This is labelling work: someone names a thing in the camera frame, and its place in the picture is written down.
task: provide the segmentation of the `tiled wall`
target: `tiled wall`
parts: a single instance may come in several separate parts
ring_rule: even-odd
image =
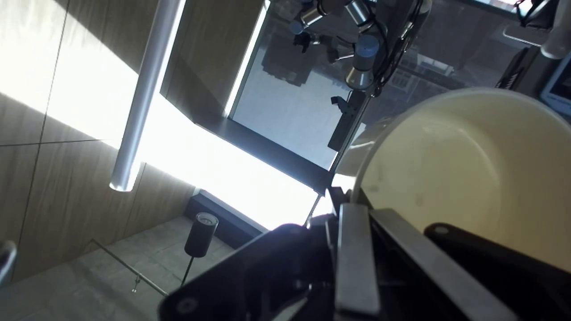
[[[107,188],[111,147],[123,134],[155,4],[0,0],[0,239],[20,247],[16,280],[75,257],[91,238],[112,243],[184,213],[193,188],[150,166],[134,193]],[[184,27],[200,29],[182,36],[205,38],[212,29],[207,9],[214,8],[194,22],[191,4],[202,6],[187,4]],[[236,17],[243,25],[236,33],[248,34],[255,22],[257,2],[246,4],[253,15]],[[246,41],[228,41],[227,65],[205,61],[202,66],[214,70],[194,72],[184,63],[191,52],[180,49],[193,49],[182,36],[162,93],[189,116],[216,115],[225,99],[214,95],[223,97],[234,83]],[[205,84],[205,74],[227,77]]]

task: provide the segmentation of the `wall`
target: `wall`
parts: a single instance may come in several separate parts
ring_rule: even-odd
[[[78,255],[91,238],[112,243],[184,213],[193,188],[152,166],[130,195],[107,188],[155,4],[0,0],[0,239],[20,247],[16,280]],[[203,38],[211,11],[186,27],[198,24]],[[219,84],[203,84],[209,70],[177,50],[162,93],[186,115],[216,111],[243,47],[227,49]]]

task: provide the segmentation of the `tiled floor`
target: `tiled floor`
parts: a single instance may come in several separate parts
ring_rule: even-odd
[[[189,257],[184,243],[191,223],[175,218],[111,247],[166,293],[180,286]],[[196,259],[189,279],[219,263],[232,250],[214,239],[209,255]],[[0,291],[2,321],[145,321],[157,320],[162,300],[150,286],[96,250]]]

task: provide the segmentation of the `black machine part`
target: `black machine part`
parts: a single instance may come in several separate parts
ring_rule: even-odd
[[[310,229],[284,225],[257,238],[169,295],[159,309],[161,320],[266,321],[303,298],[305,305],[293,320],[469,320],[466,307],[457,305],[423,263],[410,255],[410,248],[401,247],[401,234],[396,236],[394,227],[382,227],[375,216],[371,243],[382,311],[375,316],[339,311],[335,275],[341,223],[337,214],[330,214]],[[571,320],[569,273],[451,225],[432,225],[425,234],[423,243],[435,245],[492,293],[498,307],[507,307],[507,314],[494,314],[503,316],[500,320]]]

